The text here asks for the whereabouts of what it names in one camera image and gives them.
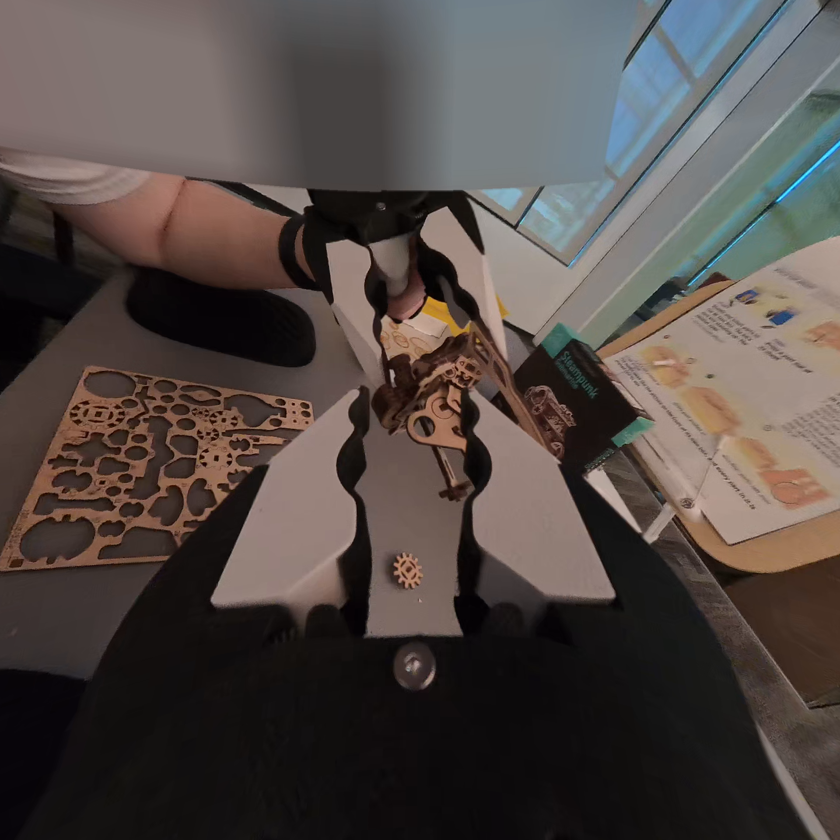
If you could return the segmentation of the partly built wooden model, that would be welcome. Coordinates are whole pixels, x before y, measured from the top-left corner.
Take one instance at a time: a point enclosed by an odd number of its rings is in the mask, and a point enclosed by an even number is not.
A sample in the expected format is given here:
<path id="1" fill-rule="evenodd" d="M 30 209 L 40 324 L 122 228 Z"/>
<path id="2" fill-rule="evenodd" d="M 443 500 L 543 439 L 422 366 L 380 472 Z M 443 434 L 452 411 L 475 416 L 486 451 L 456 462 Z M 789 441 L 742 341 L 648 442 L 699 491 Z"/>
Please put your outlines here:
<path id="1" fill-rule="evenodd" d="M 561 458 L 531 414 L 508 362 L 480 319 L 471 322 L 467 332 L 446 339 L 417 360 L 405 353 L 395 356 L 386 362 L 385 371 L 391 380 L 377 389 L 372 407 L 388 434 L 405 432 L 415 443 L 433 449 L 446 482 L 441 498 L 462 501 L 472 490 L 468 479 L 458 480 L 444 451 L 465 453 L 461 399 L 484 379 L 498 388 L 514 422 L 556 459 Z"/>

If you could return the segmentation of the large paned window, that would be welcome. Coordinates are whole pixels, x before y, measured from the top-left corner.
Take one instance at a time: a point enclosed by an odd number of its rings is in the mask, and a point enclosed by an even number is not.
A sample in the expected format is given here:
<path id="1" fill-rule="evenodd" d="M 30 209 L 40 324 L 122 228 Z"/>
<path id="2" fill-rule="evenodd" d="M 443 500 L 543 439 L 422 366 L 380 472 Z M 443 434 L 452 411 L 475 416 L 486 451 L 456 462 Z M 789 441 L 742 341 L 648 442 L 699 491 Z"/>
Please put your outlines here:
<path id="1" fill-rule="evenodd" d="M 829 2 L 639 2 L 605 162 L 585 182 L 469 195 L 485 240 L 519 238 L 562 265 L 595 264 L 635 225 L 723 120 L 715 100 L 758 80 Z"/>

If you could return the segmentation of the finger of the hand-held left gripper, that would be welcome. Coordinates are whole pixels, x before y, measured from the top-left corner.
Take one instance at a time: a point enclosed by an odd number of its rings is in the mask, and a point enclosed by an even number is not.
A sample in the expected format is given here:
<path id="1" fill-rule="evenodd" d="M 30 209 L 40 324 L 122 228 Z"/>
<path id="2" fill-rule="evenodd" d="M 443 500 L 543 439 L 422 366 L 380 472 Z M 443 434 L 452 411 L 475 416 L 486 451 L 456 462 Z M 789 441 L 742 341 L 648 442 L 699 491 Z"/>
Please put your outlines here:
<path id="1" fill-rule="evenodd" d="M 366 281 L 373 268 L 370 251 L 343 239 L 326 246 L 332 287 L 333 315 L 357 361 L 378 389 L 386 380 L 381 344 L 382 321 L 366 294 Z"/>
<path id="2" fill-rule="evenodd" d="M 508 359 L 506 335 L 495 285 L 487 257 L 445 206 L 427 215 L 421 239 L 433 252 L 445 257 L 451 269 L 435 270 L 448 317 L 458 329 L 480 322 L 504 360 Z"/>

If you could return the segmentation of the black model kit box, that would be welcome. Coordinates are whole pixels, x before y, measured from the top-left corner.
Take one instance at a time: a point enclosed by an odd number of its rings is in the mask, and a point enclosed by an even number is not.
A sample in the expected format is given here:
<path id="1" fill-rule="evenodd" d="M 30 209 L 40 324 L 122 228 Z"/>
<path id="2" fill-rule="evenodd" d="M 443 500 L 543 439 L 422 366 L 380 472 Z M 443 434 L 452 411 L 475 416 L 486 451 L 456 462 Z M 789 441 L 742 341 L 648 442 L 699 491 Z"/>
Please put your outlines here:
<path id="1" fill-rule="evenodd" d="M 570 473 L 601 467 L 655 425 L 592 347 L 562 323 L 513 376 L 530 417 Z"/>

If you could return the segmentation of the black wristband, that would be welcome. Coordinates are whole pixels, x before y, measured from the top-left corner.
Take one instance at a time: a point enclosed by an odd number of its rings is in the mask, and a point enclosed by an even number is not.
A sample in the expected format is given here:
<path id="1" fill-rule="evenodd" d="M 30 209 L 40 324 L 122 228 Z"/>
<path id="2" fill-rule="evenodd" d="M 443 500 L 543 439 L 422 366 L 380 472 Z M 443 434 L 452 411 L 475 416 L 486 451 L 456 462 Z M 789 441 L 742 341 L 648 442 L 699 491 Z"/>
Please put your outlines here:
<path id="1" fill-rule="evenodd" d="M 286 219 L 280 231 L 277 252 L 281 268 L 293 287 L 320 291 L 317 279 L 312 275 L 303 250 L 302 236 L 306 218 L 297 213 Z"/>

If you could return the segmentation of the person's white shirt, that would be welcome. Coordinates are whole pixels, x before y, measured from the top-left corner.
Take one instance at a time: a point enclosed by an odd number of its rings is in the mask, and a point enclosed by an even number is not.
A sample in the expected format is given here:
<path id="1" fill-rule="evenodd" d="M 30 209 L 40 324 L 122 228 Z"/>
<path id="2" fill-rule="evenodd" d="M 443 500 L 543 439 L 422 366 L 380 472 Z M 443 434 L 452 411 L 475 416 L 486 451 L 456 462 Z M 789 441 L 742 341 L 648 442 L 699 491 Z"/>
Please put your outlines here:
<path id="1" fill-rule="evenodd" d="M 89 206 L 126 197 L 152 173 L 2 147 L 1 176 L 15 190 L 44 203 Z"/>

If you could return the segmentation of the person's left forearm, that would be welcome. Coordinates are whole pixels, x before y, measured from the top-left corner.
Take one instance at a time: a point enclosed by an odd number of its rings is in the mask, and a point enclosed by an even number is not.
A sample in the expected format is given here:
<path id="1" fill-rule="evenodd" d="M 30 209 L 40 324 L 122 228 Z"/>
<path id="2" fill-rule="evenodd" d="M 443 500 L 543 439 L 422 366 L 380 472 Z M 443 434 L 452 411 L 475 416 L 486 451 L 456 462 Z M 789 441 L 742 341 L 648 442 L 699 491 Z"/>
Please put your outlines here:
<path id="1" fill-rule="evenodd" d="M 56 206 L 70 224 L 135 266 L 211 287 L 292 288 L 278 252 L 288 217 L 204 182 L 153 173 L 129 195 Z"/>

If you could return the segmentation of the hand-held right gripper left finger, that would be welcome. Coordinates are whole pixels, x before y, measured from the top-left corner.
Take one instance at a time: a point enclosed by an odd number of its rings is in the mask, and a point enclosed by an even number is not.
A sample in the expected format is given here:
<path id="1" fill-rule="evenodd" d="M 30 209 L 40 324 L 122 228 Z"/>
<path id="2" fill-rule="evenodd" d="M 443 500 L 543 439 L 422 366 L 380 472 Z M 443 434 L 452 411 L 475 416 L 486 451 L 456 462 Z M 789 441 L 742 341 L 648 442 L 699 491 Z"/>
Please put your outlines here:
<path id="1" fill-rule="evenodd" d="M 353 388 L 267 465 L 211 603 L 281 606 L 302 627 L 315 606 L 346 608 L 363 634 L 372 551 L 364 501 L 370 392 Z"/>

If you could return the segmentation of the printed task instruction sheet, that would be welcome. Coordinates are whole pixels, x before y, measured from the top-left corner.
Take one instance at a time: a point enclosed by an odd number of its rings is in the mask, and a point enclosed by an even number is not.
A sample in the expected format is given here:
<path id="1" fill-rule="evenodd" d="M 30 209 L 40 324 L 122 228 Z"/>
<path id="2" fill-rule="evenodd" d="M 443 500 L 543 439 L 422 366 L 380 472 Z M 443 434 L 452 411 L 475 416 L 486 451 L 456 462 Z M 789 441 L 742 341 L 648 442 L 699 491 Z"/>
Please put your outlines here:
<path id="1" fill-rule="evenodd" d="M 728 545 L 838 510 L 839 239 L 731 283 L 606 358 L 645 440 Z"/>

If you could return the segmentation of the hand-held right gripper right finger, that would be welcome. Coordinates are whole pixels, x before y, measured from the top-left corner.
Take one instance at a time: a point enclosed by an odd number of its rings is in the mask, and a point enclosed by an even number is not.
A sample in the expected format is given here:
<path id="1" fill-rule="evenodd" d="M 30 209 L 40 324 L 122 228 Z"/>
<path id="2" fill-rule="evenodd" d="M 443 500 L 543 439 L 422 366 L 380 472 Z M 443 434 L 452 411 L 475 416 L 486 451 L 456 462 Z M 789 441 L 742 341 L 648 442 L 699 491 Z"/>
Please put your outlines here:
<path id="1" fill-rule="evenodd" d="M 546 449 L 476 392 L 461 396 L 465 474 L 455 613 L 463 635 L 511 605 L 525 630 L 555 606 L 610 606 L 616 592 Z"/>

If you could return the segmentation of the person's left hand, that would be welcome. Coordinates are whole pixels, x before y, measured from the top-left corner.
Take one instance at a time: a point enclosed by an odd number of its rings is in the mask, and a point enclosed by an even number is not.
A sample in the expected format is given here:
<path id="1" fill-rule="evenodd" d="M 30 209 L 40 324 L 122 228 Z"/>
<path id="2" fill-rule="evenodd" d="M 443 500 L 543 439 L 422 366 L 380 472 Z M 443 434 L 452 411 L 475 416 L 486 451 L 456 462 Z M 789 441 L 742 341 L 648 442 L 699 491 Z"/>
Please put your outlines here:
<path id="1" fill-rule="evenodd" d="M 405 289 L 394 296 L 388 296 L 386 314 L 395 322 L 414 318 L 427 300 L 427 289 L 418 266 L 417 236 L 413 236 L 408 242 L 408 258 Z"/>

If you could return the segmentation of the white cardboard box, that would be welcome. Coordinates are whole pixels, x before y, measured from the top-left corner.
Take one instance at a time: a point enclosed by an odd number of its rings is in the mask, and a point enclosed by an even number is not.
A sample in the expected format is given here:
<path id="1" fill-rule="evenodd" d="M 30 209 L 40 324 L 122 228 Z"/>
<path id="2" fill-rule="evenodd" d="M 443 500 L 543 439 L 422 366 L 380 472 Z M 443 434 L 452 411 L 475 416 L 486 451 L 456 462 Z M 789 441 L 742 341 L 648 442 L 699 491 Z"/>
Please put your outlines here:
<path id="1" fill-rule="evenodd" d="M 406 354 L 416 361 L 435 351 L 451 336 L 445 322 L 422 313 L 402 322 L 385 315 L 381 321 L 380 343 L 388 360 Z"/>

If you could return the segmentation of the laser-cut plywood parts sheet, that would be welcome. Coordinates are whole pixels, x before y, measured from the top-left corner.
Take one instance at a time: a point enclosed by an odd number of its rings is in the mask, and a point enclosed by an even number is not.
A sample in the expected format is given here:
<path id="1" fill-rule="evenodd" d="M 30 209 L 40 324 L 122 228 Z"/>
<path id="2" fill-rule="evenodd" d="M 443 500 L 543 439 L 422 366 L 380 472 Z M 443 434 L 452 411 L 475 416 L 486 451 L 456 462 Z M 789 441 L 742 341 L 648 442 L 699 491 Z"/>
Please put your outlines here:
<path id="1" fill-rule="evenodd" d="M 2 572 L 166 560 L 313 404 L 87 367 L 2 551 Z"/>

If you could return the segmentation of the yellow plastic bin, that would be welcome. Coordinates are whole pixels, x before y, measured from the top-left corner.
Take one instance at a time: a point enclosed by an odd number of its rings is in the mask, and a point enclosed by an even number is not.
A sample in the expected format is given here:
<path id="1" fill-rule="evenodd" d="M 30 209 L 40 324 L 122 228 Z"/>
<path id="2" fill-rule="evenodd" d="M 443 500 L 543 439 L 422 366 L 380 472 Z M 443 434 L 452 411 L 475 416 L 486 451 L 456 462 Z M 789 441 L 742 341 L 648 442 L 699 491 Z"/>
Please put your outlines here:
<path id="1" fill-rule="evenodd" d="M 452 335 L 458 335 L 467 331 L 467 327 L 460 327 L 458 325 L 447 304 L 437 301 L 434 298 L 428 297 L 426 299 L 421 313 L 446 324 Z"/>

